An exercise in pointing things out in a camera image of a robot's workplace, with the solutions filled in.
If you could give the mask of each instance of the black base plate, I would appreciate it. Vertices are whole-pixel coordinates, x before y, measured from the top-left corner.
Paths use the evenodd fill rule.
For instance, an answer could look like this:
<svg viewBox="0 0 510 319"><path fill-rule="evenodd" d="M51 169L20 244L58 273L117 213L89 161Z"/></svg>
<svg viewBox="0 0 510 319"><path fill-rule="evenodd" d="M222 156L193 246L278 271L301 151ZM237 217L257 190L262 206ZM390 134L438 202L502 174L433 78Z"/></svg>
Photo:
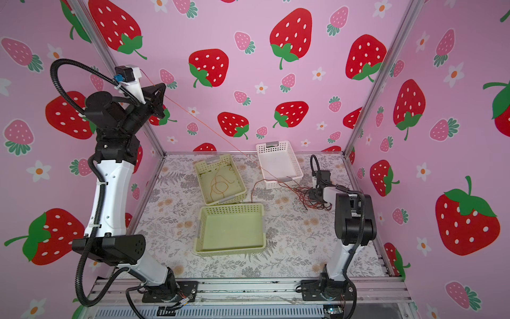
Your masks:
<svg viewBox="0 0 510 319"><path fill-rule="evenodd" d="M189 302L194 302L196 297L198 281L177 281L177 284L180 286L180 290L184 293L185 296L193 295L193 298L191 298ZM183 298L180 295L171 295L168 292L164 291L149 291L148 293L143 295L142 302L176 303L181 301L182 299Z"/></svg>
<svg viewBox="0 0 510 319"><path fill-rule="evenodd" d="M301 280L301 285L304 284L311 284L316 282L317 280ZM336 298L331 298L329 296L323 296L321 294L320 290L317 291L302 291L301 296L303 297L304 301L349 301L354 300L354 296L351 292L349 292L349 288L351 286L348 285L347 289L345 290L345 293L343 294L343 299L341 295L338 295Z"/></svg>

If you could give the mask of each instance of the white plastic basket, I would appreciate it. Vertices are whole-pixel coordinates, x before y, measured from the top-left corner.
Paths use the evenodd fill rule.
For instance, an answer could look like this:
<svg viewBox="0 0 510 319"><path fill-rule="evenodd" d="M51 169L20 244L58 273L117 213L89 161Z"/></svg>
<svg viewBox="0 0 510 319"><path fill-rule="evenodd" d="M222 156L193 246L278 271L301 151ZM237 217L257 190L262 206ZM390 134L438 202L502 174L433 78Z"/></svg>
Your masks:
<svg viewBox="0 0 510 319"><path fill-rule="evenodd" d="M264 179L279 180L292 187L297 186L303 178L303 171L289 141L257 144L257 155ZM267 189L279 187L277 181L264 181L264 184Z"/></svg>

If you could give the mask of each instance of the red strawberry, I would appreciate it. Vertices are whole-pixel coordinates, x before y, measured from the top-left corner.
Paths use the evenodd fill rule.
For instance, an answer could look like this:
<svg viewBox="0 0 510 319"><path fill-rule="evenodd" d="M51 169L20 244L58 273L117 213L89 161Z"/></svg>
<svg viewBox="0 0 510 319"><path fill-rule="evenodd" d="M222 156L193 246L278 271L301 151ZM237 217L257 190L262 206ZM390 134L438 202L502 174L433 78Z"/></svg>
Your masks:
<svg viewBox="0 0 510 319"><path fill-rule="evenodd" d="M483 89L491 86L504 86L492 101L492 118L498 131L510 136L510 82L490 82L483 85Z"/></svg>
<svg viewBox="0 0 510 319"><path fill-rule="evenodd" d="M466 176L469 192L452 189L436 202L439 234L445 247L465 256L490 245L499 236L499 221L488 203L471 196L471 177Z"/></svg>
<svg viewBox="0 0 510 319"><path fill-rule="evenodd" d="M194 19L198 16L198 8L195 6L195 2L190 0L173 0L173 4L180 14L186 14L188 19Z"/></svg>
<svg viewBox="0 0 510 319"><path fill-rule="evenodd" d="M243 32L236 32L234 34L237 48L244 51L246 54L255 52L255 44L251 41L250 36Z"/></svg>
<svg viewBox="0 0 510 319"><path fill-rule="evenodd" d="M234 98L236 99L236 102L239 104L242 104L244 106L250 105L251 100L248 97L248 95L241 91L235 91L234 92Z"/></svg>
<svg viewBox="0 0 510 319"><path fill-rule="evenodd" d="M4 145L9 153L20 156L32 150L29 145L34 142L34 134L29 125L21 119L14 119L5 127L4 137L7 140Z"/></svg>
<svg viewBox="0 0 510 319"><path fill-rule="evenodd" d="M403 225L404 223L407 224L407 221L409 220L409 215L407 214L407 211L400 208L397 208L393 211L392 217L393 220L397 222L397 224L399 225Z"/></svg>
<svg viewBox="0 0 510 319"><path fill-rule="evenodd" d="M265 127L265 126L259 127L259 129L257 130L257 134L256 134L257 138L263 139L264 137L266 137L266 135L267 135L267 127Z"/></svg>
<svg viewBox="0 0 510 319"><path fill-rule="evenodd" d="M165 117L163 117L163 118L157 118L155 116L151 116L149 118L149 123L151 123L152 125L155 125L155 126L159 126L159 125L167 124L168 121L177 122L176 119L170 119L170 111L168 111L168 109L166 108L165 105L163 105L163 113L165 114Z"/></svg>
<svg viewBox="0 0 510 319"><path fill-rule="evenodd" d="M333 113L337 113L340 111L340 107L342 107L342 102L340 102L340 98L338 96L333 96L331 99L329 99L329 106L328 108Z"/></svg>
<svg viewBox="0 0 510 319"><path fill-rule="evenodd" d="M404 70L404 65L405 63L402 60L398 60L396 63L394 63L390 70L390 76L392 78L396 78L400 74L400 72Z"/></svg>
<svg viewBox="0 0 510 319"><path fill-rule="evenodd" d="M131 220L133 219L133 216L129 213L126 213L125 219L126 219L126 228L127 228L127 227L129 227L129 224L131 224Z"/></svg>
<svg viewBox="0 0 510 319"><path fill-rule="evenodd" d="M349 15L349 8L343 6L338 9L331 15L329 18L329 23L327 25L327 32L329 36L335 36L337 33L340 33L340 29L345 26L347 23L347 16Z"/></svg>
<svg viewBox="0 0 510 319"><path fill-rule="evenodd" d="M375 116L375 126L379 127L383 123L384 119L384 107L379 106L377 110L377 115Z"/></svg>
<svg viewBox="0 0 510 319"><path fill-rule="evenodd" d="M244 135L246 139L248 139L246 132L248 132L250 125L246 117L233 113L221 112L218 114L218 123L227 136L241 137Z"/></svg>
<svg viewBox="0 0 510 319"><path fill-rule="evenodd" d="M296 75L294 73L289 73L282 79L282 85L280 85L280 90L283 93L287 93L290 89L296 84Z"/></svg>
<svg viewBox="0 0 510 319"><path fill-rule="evenodd" d="M450 118L448 121L441 119L430 129L430 138L439 142L446 140L448 137L452 138L458 133L459 126L460 124L454 118Z"/></svg>
<svg viewBox="0 0 510 319"><path fill-rule="evenodd" d="M108 0L89 0L89 10L106 44L125 54L142 47L142 31L136 21L124 10Z"/></svg>
<svg viewBox="0 0 510 319"><path fill-rule="evenodd" d="M293 128L301 123L304 116L308 113L308 104L303 101L285 102L278 105L274 111L276 124L284 128Z"/></svg>
<svg viewBox="0 0 510 319"><path fill-rule="evenodd" d="M273 28L269 36L269 43L274 55L282 62L292 62L302 58L310 48L312 40L312 14L303 8L289 13Z"/></svg>
<svg viewBox="0 0 510 319"><path fill-rule="evenodd" d="M341 152L342 151L342 148L340 146L330 146L328 148L326 148L325 150L322 150L323 152Z"/></svg>
<svg viewBox="0 0 510 319"><path fill-rule="evenodd" d="M358 121L358 117L360 116L360 113L361 113L361 108L354 110L354 111L350 112L349 114L347 114L344 117L344 121L343 121L344 126L350 128L350 129L354 129L354 125L356 125L356 122Z"/></svg>
<svg viewBox="0 0 510 319"><path fill-rule="evenodd" d="M133 192L133 198L136 200L140 199L140 187L135 183L131 185L131 191Z"/></svg>
<svg viewBox="0 0 510 319"><path fill-rule="evenodd" d="M372 165L370 180L377 193L382 197L390 193L392 184L400 183L400 181L393 181L393 170L387 160L381 160Z"/></svg>
<svg viewBox="0 0 510 319"><path fill-rule="evenodd" d="M138 147L138 154L136 156L136 165L135 165L135 169L133 170L133 174L136 173L136 171L138 170L138 167L140 166L140 163L142 162L142 157L143 157L143 149L142 149L142 145L140 145Z"/></svg>
<svg viewBox="0 0 510 319"><path fill-rule="evenodd" d="M195 51L189 58L190 72L196 82L209 87L220 86L225 81L228 70L228 56L218 48Z"/></svg>
<svg viewBox="0 0 510 319"><path fill-rule="evenodd" d="M71 173L75 174L76 176L78 174L80 176L87 176L90 173L92 173L92 170L89 167L89 163L85 158L82 158L79 161L77 159L72 161L71 166L69 166L69 169L71 170Z"/></svg>
<svg viewBox="0 0 510 319"><path fill-rule="evenodd" d="M345 74L353 80L362 80L366 77L372 82L370 75L379 71L381 63L386 56L386 47L371 35L364 34L351 46Z"/></svg>
<svg viewBox="0 0 510 319"><path fill-rule="evenodd" d="M405 271L404 268L411 267L410 263L407 263L406 266L404 266L402 261L402 256L398 252L398 250L393 246L392 243L387 242L384 244L384 248L386 251L386 255L388 256L391 264L391 268L394 269L396 276L402 276L402 279L405 280Z"/></svg>
<svg viewBox="0 0 510 319"><path fill-rule="evenodd" d="M358 169L358 178L363 179L363 177L365 177L365 169L361 167L360 169Z"/></svg>
<svg viewBox="0 0 510 319"><path fill-rule="evenodd" d="M468 286L464 287L456 281L451 281L445 285L446 293L462 308L473 309L479 311L481 309L481 300L476 292L472 291Z"/></svg>
<svg viewBox="0 0 510 319"><path fill-rule="evenodd" d="M43 63L38 55L32 54L28 45L11 38L2 38L2 46L11 59L21 66L26 66L32 72L41 72Z"/></svg>
<svg viewBox="0 0 510 319"><path fill-rule="evenodd" d="M445 35L439 41L438 46L436 47L436 56L434 57L434 65L436 67L440 67L448 60L448 53L450 53L453 49L453 45L455 44L455 31L450 29L446 31Z"/></svg>
<svg viewBox="0 0 510 319"><path fill-rule="evenodd" d="M175 81L175 78L173 77L172 73L168 72L165 69L160 69L160 78L161 82L165 83L167 87L170 89L176 89L177 88L177 82Z"/></svg>
<svg viewBox="0 0 510 319"><path fill-rule="evenodd" d="M82 109L85 109L83 94L70 91L67 95ZM80 117L78 111L68 105L60 95L46 105L46 120L57 130L78 139L90 138L96 129L94 123Z"/></svg>
<svg viewBox="0 0 510 319"><path fill-rule="evenodd" d="M189 123L186 128L188 129L188 134L191 136L198 133L198 125L195 122Z"/></svg>
<svg viewBox="0 0 510 319"><path fill-rule="evenodd" d="M211 143L203 143L195 147L194 152L215 152L216 148Z"/></svg>
<svg viewBox="0 0 510 319"><path fill-rule="evenodd" d="M329 138L327 139L327 142L328 143L335 143L340 138L340 135L341 135L340 131L336 131L336 132L332 133L329 136Z"/></svg>
<svg viewBox="0 0 510 319"><path fill-rule="evenodd" d="M23 254L36 265L47 265L70 252L73 239L82 238L84 231L76 217L63 209L53 208L30 224L28 236L9 239L4 245L26 238Z"/></svg>
<svg viewBox="0 0 510 319"><path fill-rule="evenodd" d="M409 128L418 123L423 111L425 111L425 95L414 80L405 81L393 109L393 123L399 130L407 130L404 141L407 141Z"/></svg>
<svg viewBox="0 0 510 319"><path fill-rule="evenodd" d="M96 71L99 72L99 69L97 67L92 66L92 68ZM90 75L90 82L92 83L92 85L95 87L96 91L102 91L104 86L105 86L105 82L103 79L101 79L100 77L98 76L95 76L94 74L91 74Z"/></svg>
<svg viewBox="0 0 510 319"><path fill-rule="evenodd" d="M393 137L388 136L383 138L381 145L379 146L379 149L381 152L387 152L390 150L390 148L393 146Z"/></svg>

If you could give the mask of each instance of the pink strawberry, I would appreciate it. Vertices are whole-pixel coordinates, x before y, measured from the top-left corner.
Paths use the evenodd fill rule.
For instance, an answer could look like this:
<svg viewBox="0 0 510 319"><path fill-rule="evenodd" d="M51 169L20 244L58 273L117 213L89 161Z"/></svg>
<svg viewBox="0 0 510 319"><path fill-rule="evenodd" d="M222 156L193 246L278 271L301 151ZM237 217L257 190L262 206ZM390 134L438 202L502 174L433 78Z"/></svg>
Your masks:
<svg viewBox="0 0 510 319"><path fill-rule="evenodd" d="M140 199L140 187L135 183L131 185L131 191L133 192L133 198L136 200Z"/></svg>
<svg viewBox="0 0 510 319"><path fill-rule="evenodd" d="M345 26L347 23L347 16L349 15L349 8L344 6L335 13L331 15L329 18L329 23L327 25L327 32L329 36L335 36L337 33L340 33L340 29Z"/></svg>
<svg viewBox="0 0 510 319"><path fill-rule="evenodd" d="M448 60L448 53L450 53L455 45L455 30L450 29L446 31L445 35L439 41L436 47L436 56L434 57L434 65L440 67Z"/></svg>
<svg viewBox="0 0 510 319"><path fill-rule="evenodd" d="M196 135L198 133L198 125L195 122L191 122L186 126L188 129L188 134Z"/></svg>
<svg viewBox="0 0 510 319"><path fill-rule="evenodd" d="M445 290L450 298L462 308L469 309L471 307L474 311L481 309L481 300L476 292L472 291L468 286L464 287L456 281L451 281L445 285Z"/></svg>
<svg viewBox="0 0 510 319"><path fill-rule="evenodd" d="M97 67L95 67L95 65L92 66L92 68L99 72L99 69ZM92 85L95 87L96 91L98 91L98 92L102 91L105 86L104 80L98 76L95 76L94 74L90 75L90 82L92 82Z"/></svg>
<svg viewBox="0 0 510 319"><path fill-rule="evenodd" d="M365 169L361 167L360 169L358 169L358 178L363 179L363 177L365 177Z"/></svg>
<svg viewBox="0 0 510 319"><path fill-rule="evenodd" d="M168 72L165 69L160 69L160 78L161 82L165 83L167 87L170 89L176 89L177 88L177 82L175 81L175 78L173 77L172 73Z"/></svg>
<svg viewBox="0 0 510 319"><path fill-rule="evenodd" d="M381 145L379 146L379 149L381 152L387 152L390 150L390 148L393 146L393 137L388 136L383 138Z"/></svg>
<svg viewBox="0 0 510 319"><path fill-rule="evenodd" d="M280 90L283 93L287 93L290 91L291 87L296 84L296 75L294 73L289 73L282 79L282 85L280 85Z"/></svg>
<svg viewBox="0 0 510 319"><path fill-rule="evenodd" d="M397 222L399 225L403 225L404 223L407 224L407 221L409 220L409 215L407 212L402 208L397 208L393 211L392 214L393 220Z"/></svg>
<svg viewBox="0 0 510 319"><path fill-rule="evenodd" d="M241 91L235 91L234 92L234 98L236 99L236 102L239 104L242 104L244 106L250 105L251 100L248 97L248 95Z"/></svg>
<svg viewBox="0 0 510 319"><path fill-rule="evenodd" d="M265 126L259 127L259 129L257 130L257 138L263 139L264 137L266 137L266 135L267 135L267 127L265 127Z"/></svg>
<svg viewBox="0 0 510 319"><path fill-rule="evenodd" d="M342 102L340 102L340 98L338 96L333 96L331 99L329 99L328 108L331 110L331 112L336 113L340 111L340 107L342 107Z"/></svg>
<svg viewBox="0 0 510 319"><path fill-rule="evenodd" d="M243 32L236 32L234 34L237 48L244 51L246 54L255 52L255 44L251 41L250 36Z"/></svg>
<svg viewBox="0 0 510 319"><path fill-rule="evenodd" d="M28 45L11 38L2 38L2 46L11 59L21 66L26 66L32 72L41 72L43 63L38 55L32 54Z"/></svg>
<svg viewBox="0 0 510 319"><path fill-rule="evenodd" d="M341 135L341 132L339 132L339 131L334 132L333 134L331 134L329 136L329 138L327 139L327 142L328 143L335 143L337 141L337 139L340 138L340 135Z"/></svg>
<svg viewBox="0 0 510 319"><path fill-rule="evenodd" d="M194 19L198 16L198 9L195 6L195 2L190 0L173 0L173 4L180 14L186 14L188 19Z"/></svg>
<svg viewBox="0 0 510 319"><path fill-rule="evenodd" d="M461 125L454 118L448 121L441 119L430 129L430 138L439 142L445 141L446 138L452 138L458 133L459 126Z"/></svg>
<svg viewBox="0 0 510 319"><path fill-rule="evenodd" d="M75 159L71 162L71 166L69 167L71 170L71 173L75 175L81 175L81 176L87 176L90 173L92 173L92 170L89 167L89 163L87 162L87 159L82 158L81 160Z"/></svg>
<svg viewBox="0 0 510 319"><path fill-rule="evenodd" d="M404 69L404 61L398 60L397 63L394 63L390 70L390 76L392 78L396 78L400 72Z"/></svg>
<svg viewBox="0 0 510 319"><path fill-rule="evenodd" d="M7 140L4 145L9 153L20 156L32 150L29 145L34 142L34 134L29 125L21 119L14 119L7 125L4 137Z"/></svg>
<svg viewBox="0 0 510 319"><path fill-rule="evenodd" d="M383 123L384 118L384 107L379 106L379 109L377 110L377 115L375 116L375 126L379 127Z"/></svg>

